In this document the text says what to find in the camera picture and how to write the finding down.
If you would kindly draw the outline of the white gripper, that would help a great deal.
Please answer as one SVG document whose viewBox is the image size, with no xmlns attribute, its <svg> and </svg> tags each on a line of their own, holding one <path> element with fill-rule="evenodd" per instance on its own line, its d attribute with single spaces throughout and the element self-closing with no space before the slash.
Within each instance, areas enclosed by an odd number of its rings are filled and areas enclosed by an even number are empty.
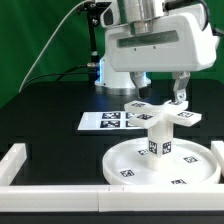
<svg viewBox="0 0 224 224">
<path fill-rule="evenodd" d="M 218 37 L 210 25 L 202 31 L 191 13 L 156 19 L 153 28 L 153 33 L 137 36 L 130 33 L 128 25 L 108 30 L 105 53 L 115 71 L 131 72 L 140 98 L 149 97 L 151 91 L 151 80 L 145 72 L 173 72 L 174 99 L 183 102 L 189 72 L 213 66 Z"/>
</svg>

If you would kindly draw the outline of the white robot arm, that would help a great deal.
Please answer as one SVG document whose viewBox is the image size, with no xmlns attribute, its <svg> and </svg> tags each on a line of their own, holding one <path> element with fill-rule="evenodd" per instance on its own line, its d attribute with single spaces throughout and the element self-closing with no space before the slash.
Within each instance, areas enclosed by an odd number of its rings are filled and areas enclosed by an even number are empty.
<svg viewBox="0 0 224 224">
<path fill-rule="evenodd" d="M 213 66 L 219 34 L 203 0 L 96 0 L 106 8 L 105 53 L 96 89 L 113 95 L 149 95 L 148 72 L 171 72 L 174 97 L 186 99 L 190 73 Z"/>
</svg>

